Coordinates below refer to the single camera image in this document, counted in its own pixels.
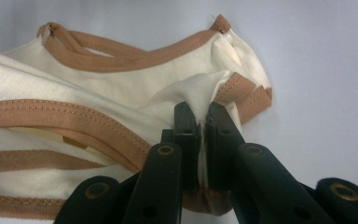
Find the white background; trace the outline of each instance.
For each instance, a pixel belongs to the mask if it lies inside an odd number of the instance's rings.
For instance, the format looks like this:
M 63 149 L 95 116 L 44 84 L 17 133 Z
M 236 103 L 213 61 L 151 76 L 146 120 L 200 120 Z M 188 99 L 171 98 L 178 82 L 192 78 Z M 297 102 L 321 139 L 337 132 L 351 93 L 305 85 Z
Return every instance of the white background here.
M 27 43 L 48 21 L 157 49 L 208 28 L 218 14 L 255 50 L 273 88 L 272 108 L 243 126 L 245 140 L 271 149 L 313 188 L 330 176 L 358 185 L 358 1 L 0 0 L 0 52 Z M 184 212 L 182 223 L 196 222 L 237 221 Z

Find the black clamp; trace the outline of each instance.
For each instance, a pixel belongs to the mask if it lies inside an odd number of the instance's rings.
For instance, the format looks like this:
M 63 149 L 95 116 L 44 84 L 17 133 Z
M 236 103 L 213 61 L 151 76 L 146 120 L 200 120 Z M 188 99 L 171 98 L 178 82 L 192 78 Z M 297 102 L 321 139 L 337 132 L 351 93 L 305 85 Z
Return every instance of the black clamp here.
M 182 190 L 197 189 L 200 125 L 187 103 L 174 109 L 142 172 L 118 184 L 95 176 L 81 183 L 54 223 L 180 223 Z M 226 111 L 211 103 L 206 117 L 209 188 L 230 190 L 240 223 L 358 223 L 358 187 L 326 178 L 316 189 L 297 182 L 258 144 L 245 143 Z

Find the tan trim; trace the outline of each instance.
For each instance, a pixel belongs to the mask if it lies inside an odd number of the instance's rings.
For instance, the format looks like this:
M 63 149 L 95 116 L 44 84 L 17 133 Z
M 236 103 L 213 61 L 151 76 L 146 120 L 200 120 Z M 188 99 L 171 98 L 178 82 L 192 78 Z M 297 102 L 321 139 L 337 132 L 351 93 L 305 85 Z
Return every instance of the tan trim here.
M 126 56 L 146 52 L 143 49 L 137 49 L 130 45 L 99 37 L 97 35 L 89 35 L 78 31 L 67 31 L 55 22 L 49 22 L 40 27 L 37 36 L 42 35 L 46 28 L 53 30 L 55 37 L 57 37 L 68 50 L 71 50 L 74 53 L 96 55 L 85 48 L 98 50 L 112 56 Z
M 100 167 L 103 165 L 45 149 L 0 151 L 0 172 L 37 168 L 81 170 Z
M 140 55 L 147 52 L 97 35 L 88 35 L 78 31 L 71 31 L 70 34 L 83 48 L 95 49 L 113 56 Z
M 69 138 L 69 137 L 66 137 L 66 136 L 63 136 L 63 137 L 62 137 L 62 141 L 63 141 L 64 143 L 66 143 L 66 144 L 69 144 L 69 145 L 74 146 L 74 147 L 79 147 L 79 148 L 81 148 L 81 149 L 86 149 L 86 148 L 87 148 L 86 145 L 83 145 L 83 144 L 81 144 L 81 143 L 75 141 L 74 139 Z
M 258 87 L 249 97 L 236 101 L 242 124 L 254 118 L 258 113 L 271 106 L 272 91 Z
M 235 73 L 219 89 L 214 100 L 221 105 L 235 102 L 240 121 L 244 124 L 271 106 L 272 89 L 265 90 L 261 86 L 255 89 L 254 82 Z
M 104 57 L 101 55 L 83 54 L 82 49 L 76 48 L 65 39 L 70 39 L 70 36 L 62 31 L 61 26 L 56 23 L 48 23 L 45 29 L 50 29 L 49 36 L 46 38 L 46 50 L 60 63 L 72 67 L 77 70 L 110 73 L 110 72 L 125 72 L 144 69 L 156 65 L 160 65 L 178 58 L 182 55 L 193 51 L 203 46 L 211 39 L 217 32 L 225 32 L 229 28 L 229 24 L 222 16 L 216 18 L 211 30 L 198 32 L 182 41 L 172 44 L 166 48 L 148 51 L 142 54 L 132 54 L 117 57 Z M 39 30 L 39 34 L 43 34 L 43 28 Z M 91 37 L 87 41 L 89 45 L 97 43 L 95 37 Z M 93 48 L 101 48 L 102 46 L 92 46 Z
M 255 84 L 253 81 L 234 73 L 219 89 L 214 100 L 221 105 L 227 105 L 249 96 L 254 89 Z
M 218 15 L 210 30 L 218 31 L 222 34 L 227 33 L 231 29 L 231 25 L 222 15 Z
M 0 217 L 53 220 L 65 200 L 0 196 Z
M 27 133 L 37 137 L 53 140 L 56 142 L 62 142 L 62 135 L 54 132 L 49 132 L 43 129 L 27 128 L 27 127 L 10 127 L 8 129 L 18 133 Z
M 56 101 L 0 101 L 0 127 L 43 127 L 86 135 L 93 141 L 79 142 L 99 150 L 133 172 L 142 168 L 150 148 L 145 140 L 105 114 L 82 105 Z
M 108 146 L 107 144 L 101 142 L 99 139 L 97 139 L 94 136 L 90 136 L 88 134 L 84 134 L 84 133 L 80 133 L 77 131 L 72 131 L 72 130 L 68 130 L 68 129 L 60 129 L 60 128 L 43 128 L 44 130 L 48 130 L 54 133 L 58 133 L 61 134 L 62 136 L 66 136 L 76 142 L 78 142 L 81 145 L 88 145 L 92 148 L 98 148 L 99 151 L 110 151 L 112 153 L 112 157 L 111 158 L 116 158 L 115 161 L 118 162 L 119 164 L 126 164 L 128 163 L 127 160 L 125 158 L 123 158 L 120 153 L 112 150 L 112 148 L 110 146 Z M 139 172 L 141 169 L 140 168 L 136 168 L 131 169 L 131 171 L 135 172 Z

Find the cloth bag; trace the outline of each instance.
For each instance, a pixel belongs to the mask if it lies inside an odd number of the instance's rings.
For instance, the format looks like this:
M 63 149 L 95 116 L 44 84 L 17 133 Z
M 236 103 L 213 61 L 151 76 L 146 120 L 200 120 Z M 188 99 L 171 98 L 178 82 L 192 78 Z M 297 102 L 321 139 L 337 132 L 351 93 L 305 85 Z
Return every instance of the cloth bag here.
M 152 51 L 41 27 L 0 55 L 0 216 L 53 219 L 83 180 L 139 172 L 183 101 L 202 125 L 210 102 L 225 105 L 239 130 L 271 104 L 260 61 L 222 16 Z M 222 215 L 229 192 L 208 189 L 206 172 L 202 148 L 184 207 Z

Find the metal rivet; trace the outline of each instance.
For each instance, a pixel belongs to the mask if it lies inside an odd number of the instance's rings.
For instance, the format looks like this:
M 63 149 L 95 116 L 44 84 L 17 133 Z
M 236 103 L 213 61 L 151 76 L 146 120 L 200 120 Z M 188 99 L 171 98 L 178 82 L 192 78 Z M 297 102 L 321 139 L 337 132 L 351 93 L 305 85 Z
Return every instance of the metal rivet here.
M 104 196 L 109 191 L 109 185 L 104 182 L 98 182 L 95 184 L 90 185 L 86 189 L 86 197 L 90 199 L 97 199 Z
M 330 186 L 331 191 L 339 198 L 354 202 L 358 200 L 358 193 L 346 185 L 340 183 L 334 183 Z
M 175 151 L 175 149 L 173 147 L 169 147 L 169 146 L 163 146 L 163 147 L 159 147 L 157 149 L 157 153 L 159 155 L 163 155 L 163 156 L 168 156 L 173 154 L 173 152 Z
M 246 152 L 253 154 L 253 155 L 261 155 L 264 153 L 264 150 L 260 147 L 254 147 L 254 146 L 249 146 L 246 149 Z

